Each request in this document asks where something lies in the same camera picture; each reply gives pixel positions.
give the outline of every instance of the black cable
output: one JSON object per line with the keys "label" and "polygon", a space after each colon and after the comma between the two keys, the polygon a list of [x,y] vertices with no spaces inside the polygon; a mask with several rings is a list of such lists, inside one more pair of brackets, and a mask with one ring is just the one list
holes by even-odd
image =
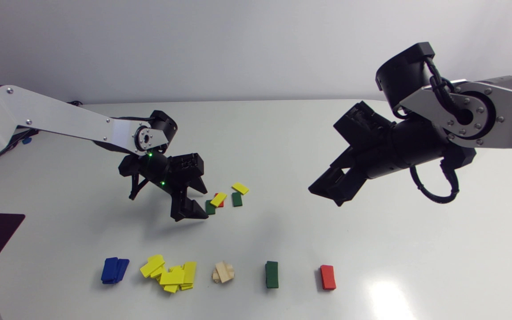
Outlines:
{"label": "black cable", "polygon": [[429,82],[437,101],[447,112],[451,113],[451,115],[456,118],[457,122],[463,124],[467,123],[468,120],[471,121],[471,119],[468,119],[468,114],[463,112],[463,109],[453,101],[452,96],[445,89],[445,87],[448,87],[449,91],[453,92],[455,90],[453,84],[448,79],[445,79],[440,75],[440,72],[437,70],[432,58],[426,57],[425,62],[428,65],[430,73],[432,73]]}
{"label": "black cable", "polygon": [[443,160],[440,163],[440,167],[442,172],[444,173],[445,178],[448,180],[449,185],[452,187],[449,196],[437,196],[432,192],[429,192],[424,187],[424,184],[422,184],[422,182],[420,181],[418,172],[416,170],[416,166],[410,167],[410,175],[412,176],[412,180],[414,180],[414,183],[418,187],[418,190],[420,190],[422,194],[424,194],[428,199],[432,200],[433,202],[444,204],[452,202],[456,198],[457,194],[460,192],[460,185],[457,180],[456,172],[452,167],[445,165]]}

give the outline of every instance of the pile of yellow blocks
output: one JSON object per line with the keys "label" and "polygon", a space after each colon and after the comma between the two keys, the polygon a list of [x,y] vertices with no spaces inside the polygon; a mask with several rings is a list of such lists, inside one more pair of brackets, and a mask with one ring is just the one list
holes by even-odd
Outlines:
{"label": "pile of yellow blocks", "polygon": [[192,289],[195,282],[197,262],[189,261],[184,265],[176,265],[165,269],[165,260],[162,255],[154,255],[148,258],[148,263],[140,268],[145,278],[154,278],[163,286],[163,290],[176,293],[177,289]]}

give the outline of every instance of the yellow block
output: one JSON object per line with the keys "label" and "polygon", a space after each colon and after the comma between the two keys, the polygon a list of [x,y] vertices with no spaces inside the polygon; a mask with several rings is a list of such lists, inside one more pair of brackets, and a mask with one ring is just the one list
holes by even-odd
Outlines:
{"label": "yellow block", "polygon": [[140,268],[142,275],[147,278],[153,271],[161,267],[165,261],[161,255],[156,255],[148,258],[148,263]]}
{"label": "yellow block", "polygon": [[165,270],[165,264],[162,264],[161,267],[155,269],[155,271],[153,271],[151,274],[150,274],[150,277],[152,278],[157,278],[159,277],[160,275],[162,275],[162,273],[165,273],[167,272],[167,270]]}
{"label": "yellow block", "polygon": [[215,207],[218,207],[224,201],[225,198],[226,194],[219,192],[219,194],[217,194],[215,198],[213,198],[211,204],[214,205]]}
{"label": "yellow block", "polygon": [[195,271],[197,270],[197,262],[186,262],[185,265],[183,265],[183,270],[185,271],[185,278],[183,279],[183,283],[192,284],[193,282],[195,282]]}
{"label": "yellow block", "polygon": [[172,271],[161,274],[160,285],[182,285],[185,279],[185,271],[181,268],[172,268]]}
{"label": "yellow block", "polygon": [[171,293],[176,293],[177,289],[179,289],[179,285],[167,285],[163,287],[163,290]]}
{"label": "yellow block", "polygon": [[241,184],[240,182],[236,182],[236,184],[233,184],[232,188],[240,192],[242,195],[245,195],[248,191],[250,191],[250,189],[248,189],[244,184]]}

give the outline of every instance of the white wall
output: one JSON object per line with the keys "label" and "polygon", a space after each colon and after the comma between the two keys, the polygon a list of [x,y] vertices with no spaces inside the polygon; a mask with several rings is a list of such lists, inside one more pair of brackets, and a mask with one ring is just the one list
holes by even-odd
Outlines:
{"label": "white wall", "polygon": [[61,100],[380,98],[429,41],[449,79],[512,74],[512,1],[0,0],[0,83]]}

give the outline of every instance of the black motor joint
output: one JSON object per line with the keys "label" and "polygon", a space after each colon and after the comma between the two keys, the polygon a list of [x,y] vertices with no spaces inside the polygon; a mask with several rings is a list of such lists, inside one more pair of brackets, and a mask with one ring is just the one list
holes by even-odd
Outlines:
{"label": "black motor joint", "polygon": [[132,118],[147,121],[152,129],[162,130],[167,144],[148,150],[145,156],[128,154],[118,170],[122,176],[132,177],[130,199],[134,200],[138,192],[151,182],[171,195],[171,217],[175,221],[181,219],[207,219],[208,215],[195,200],[187,197],[187,189],[191,187],[203,194],[207,188],[201,176],[204,174],[204,162],[197,153],[182,156],[165,156],[168,145],[177,132],[177,124],[162,111],[153,111],[149,118]]}
{"label": "black motor joint", "polygon": [[[352,200],[368,179],[409,168],[416,185],[429,199],[437,203],[455,199],[459,192],[455,169],[471,163],[475,149],[449,142],[442,129],[400,106],[404,98],[429,85],[424,66],[433,57],[429,43],[418,43],[378,69],[376,83],[384,91],[394,115],[403,121],[391,122],[363,101],[354,105],[333,125],[349,143],[349,148],[309,187],[311,193],[341,206]],[[440,166],[452,186],[449,196],[431,194],[416,172],[418,164],[439,158],[443,158]]]}

